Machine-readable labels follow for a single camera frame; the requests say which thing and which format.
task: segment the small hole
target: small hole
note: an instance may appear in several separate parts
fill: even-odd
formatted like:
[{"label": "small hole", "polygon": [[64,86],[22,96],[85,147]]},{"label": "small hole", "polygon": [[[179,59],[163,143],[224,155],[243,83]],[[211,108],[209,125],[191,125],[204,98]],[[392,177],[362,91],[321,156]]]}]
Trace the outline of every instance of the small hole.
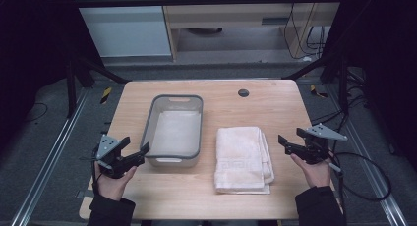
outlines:
[{"label": "small hole", "polygon": [[248,90],[246,90],[246,89],[240,89],[237,93],[238,93],[241,97],[247,97],[247,96],[249,95],[249,91],[248,91]]}]

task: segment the gray plastic tray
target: gray plastic tray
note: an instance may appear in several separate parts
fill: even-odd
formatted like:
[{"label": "gray plastic tray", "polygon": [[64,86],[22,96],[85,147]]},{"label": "gray plastic tray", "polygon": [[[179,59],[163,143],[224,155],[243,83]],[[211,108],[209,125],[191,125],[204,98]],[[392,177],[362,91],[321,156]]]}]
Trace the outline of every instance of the gray plastic tray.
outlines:
[{"label": "gray plastic tray", "polygon": [[150,107],[141,146],[149,141],[153,166],[197,164],[202,134],[203,100],[197,95],[157,96]]}]

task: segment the folded towel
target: folded towel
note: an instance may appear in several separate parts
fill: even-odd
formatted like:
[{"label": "folded towel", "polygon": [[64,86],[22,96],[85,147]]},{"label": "folded towel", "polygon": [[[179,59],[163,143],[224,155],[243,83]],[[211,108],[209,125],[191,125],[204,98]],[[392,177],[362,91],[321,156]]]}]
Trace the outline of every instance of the folded towel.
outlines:
[{"label": "folded towel", "polygon": [[220,193],[270,194],[274,175],[267,141],[258,127],[217,131],[214,184]]}]

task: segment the table top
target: table top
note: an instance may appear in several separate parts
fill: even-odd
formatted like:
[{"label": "table top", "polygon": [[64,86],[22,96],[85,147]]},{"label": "table top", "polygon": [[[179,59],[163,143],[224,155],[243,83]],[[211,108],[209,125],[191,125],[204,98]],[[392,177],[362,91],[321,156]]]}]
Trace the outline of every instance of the table top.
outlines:
[{"label": "table top", "polygon": [[[241,97],[240,89],[249,91]],[[195,94],[204,101],[200,158],[191,168],[140,165],[124,198],[136,203],[136,219],[297,218],[295,196],[308,189],[301,169],[284,154],[278,135],[304,144],[296,128],[311,126],[298,86],[288,80],[146,81],[127,83],[108,132],[130,137],[123,156],[139,150],[150,105],[160,94]],[[270,195],[226,195],[214,189],[215,137],[219,128],[257,126],[265,133],[275,180]],[[80,216],[89,218],[92,198]]]}]

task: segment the black cable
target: black cable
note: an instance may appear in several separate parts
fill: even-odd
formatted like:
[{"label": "black cable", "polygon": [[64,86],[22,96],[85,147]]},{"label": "black cable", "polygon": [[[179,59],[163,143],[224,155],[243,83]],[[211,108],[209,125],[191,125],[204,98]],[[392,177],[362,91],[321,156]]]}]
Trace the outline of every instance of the black cable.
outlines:
[{"label": "black cable", "polygon": [[356,81],[355,79],[352,79],[352,78],[347,78],[346,79],[351,85],[353,85],[353,84],[355,84],[355,85],[360,85],[360,86],[363,86],[363,84],[362,83],[359,83],[358,81]]},{"label": "black cable", "polygon": [[[347,114],[345,114],[344,112],[343,112],[343,117],[341,118],[341,121],[340,121],[340,124],[339,124],[339,127],[335,130],[336,132],[338,132],[338,133],[340,133],[340,130],[341,130],[341,128],[344,126],[344,124],[346,123],[346,121],[347,121],[347,117],[348,117],[349,115],[347,115]],[[335,150],[336,150],[336,144],[337,144],[337,140],[334,140],[334,142],[333,142],[333,147],[331,148],[331,152],[335,152]]]},{"label": "black cable", "polygon": [[[349,104],[348,104],[349,108],[353,108],[354,106],[358,105],[358,104],[355,104],[355,105],[352,105],[352,104],[353,104],[356,100],[358,100],[358,99],[362,99],[362,98],[364,98],[364,96],[363,96],[363,95],[358,95],[357,97],[355,97],[355,98],[351,99],[351,100],[349,101]],[[319,118],[312,119],[311,121],[312,121],[312,122],[316,122],[316,123],[314,123],[314,124],[313,124],[313,126],[318,125],[318,124],[320,124],[320,123],[321,123],[321,124],[324,124],[324,123],[327,123],[327,122],[331,121],[332,119],[336,118],[336,117],[337,117],[338,115],[340,115],[341,113],[343,113],[343,111],[342,111],[342,110],[338,110],[338,111],[335,111],[335,112],[329,113],[329,114],[327,114],[327,115],[321,116],[321,117],[319,117]],[[323,119],[323,118],[328,117],[328,116],[331,116],[331,117],[329,117],[329,118],[327,118],[327,119],[325,119],[325,120],[323,120],[323,121],[321,121],[321,122],[317,122],[318,120]]]},{"label": "black cable", "polygon": [[319,39],[320,43],[316,52],[316,57],[318,59],[322,57],[324,41],[325,41],[325,27],[322,27],[321,33],[320,33],[320,39]]},{"label": "black cable", "polygon": [[356,84],[358,84],[358,85],[364,85],[365,84],[365,82],[362,78],[358,77],[357,75],[355,75],[351,71],[347,70],[347,74],[356,82]]},{"label": "black cable", "polygon": [[350,92],[351,90],[353,90],[353,89],[360,89],[360,90],[363,90],[363,86],[362,85],[355,85],[355,86],[352,86],[352,87],[350,87],[348,90],[347,90],[347,92]]},{"label": "black cable", "polygon": [[42,102],[37,102],[37,103],[35,103],[34,105],[42,105],[42,106],[44,106],[44,107],[45,107],[45,110],[43,111],[43,113],[42,113],[42,114],[38,115],[38,116],[37,116],[37,117],[35,117],[35,118],[25,120],[25,122],[32,122],[32,121],[38,120],[38,119],[40,119],[42,116],[44,116],[44,115],[46,114],[46,112],[48,112],[48,106],[47,106],[45,103],[42,103]]},{"label": "black cable", "polygon": [[[359,95],[358,97],[356,97],[356,98],[360,98],[360,99],[363,99],[363,100],[365,100],[366,101],[366,98],[365,98],[365,96],[363,96],[363,95]],[[355,106],[357,106],[357,105],[359,105],[359,104],[361,104],[361,103],[364,103],[365,101],[359,101],[359,102],[357,102],[356,104],[353,104],[353,102],[352,102],[352,104],[349,106],[349,108],[354,108]]]},{"label": "black cable", "polygon": [[292,20],[292,25],[294,26],[295,35],[297,36],[298,46],[300,47],[301,51],[306,55],[304,55],[303,57],[295,57],[291,54],[291,50],[289,50],[289,54],[292,57],[292,59],[302,59],[306,56],[314,55],[313,53],[308,53],[308,52],[304,51],[304,49],[301,45],[301,39],[300,39],[300,36],[298,34],[297,27],[295,26],[294,14],[293,13],[294,13],[294,3],[291,4],[291,11],[289,13],[288,21],[287,21],[287,23],[285,25],[285,28],[284,28],[284,40],[285,40],[285,43],[286,43],[286,45],[288,47],[288,50],[289,50],[289,44],[288,44],[288,41],[286,40],[286,29],[287,29],[288,24],[290,23],[290,20]]},{"label": "black cable", "polygon": [[344,200],[344,194],[343,194],[343,171],[340,168],[339,160],[336,155],[334,155],[334,152],[329,151],[328,152],[328,159],[330,160],[329,166],[333,170],[333,174],[336,176],[338,181],[338,194],[340,198],[340,207],[342,211],[342,224],[344,226],[347,225],[347,214],[346,214],[346,207],[345,207],[345,200]]},{"label": "black cable", "polygon": [[[98,152],[98,145],[92,150],[91,160],[96,159],[97,152]],[[91,175],[92,175],[92,191],[94,192],[95,195],[99,195],[98,179],[95,178],[96,177],[95,176],[95,161],[91,162]]]},{"label": "black cable", "polygon": [[357,153],[352,153],[352,152],[337,152],[337,153],[334,154],[334,156],[340,156],[340,155],[352,155],[352,156],[360,157],[360,158],[368,161],[369,163],[371,163],[372,165],[374,165],[378,169],[378,171],[384,177],[384,180],[385,180],[385,182],[387,184],[387,192],[382,197],[379,197],[379,198],[370,198],[370,197],[366,197],[364,195],[358,194],[357,192],[353,191],[350,187],[346,186],[346,184],[343,184],[343,188],[345,188],[352,195],[354,195],[354,196],[356,196],[358,198],[362,198],[362,199],[368,200],[368,201],[381,201],[381,200],[384,200],[384,199],[386,199],[386,198],[389,197],[389,195],[392,192],[391,181],[390,181],[389,177],[387,176],[387,174],[385,173],[385,171],[383,170],[383,168],[381,168],[381,166],[379,166],[375,161],[373,161],[373,160],[371,160],[371,159],[369,159],[369,158],[367,158],[367,157],[365,157],[363,155],[357,154]]},{"label": "black cable", "polygon": [[312,50],[317,50],[319,47],[323,47],[323,45],[324,45],[323,40],[324,39],[322,38],[322,34],[321,34],[321,38],[320,38],[319,42],[310,42],[309,39],[312,35],[313,29],[314,29],[314,27],[311,27],[310,30],[309,30],[309,34],[307,35],[306,44],[307,44],[308,48],[310,48]]}]

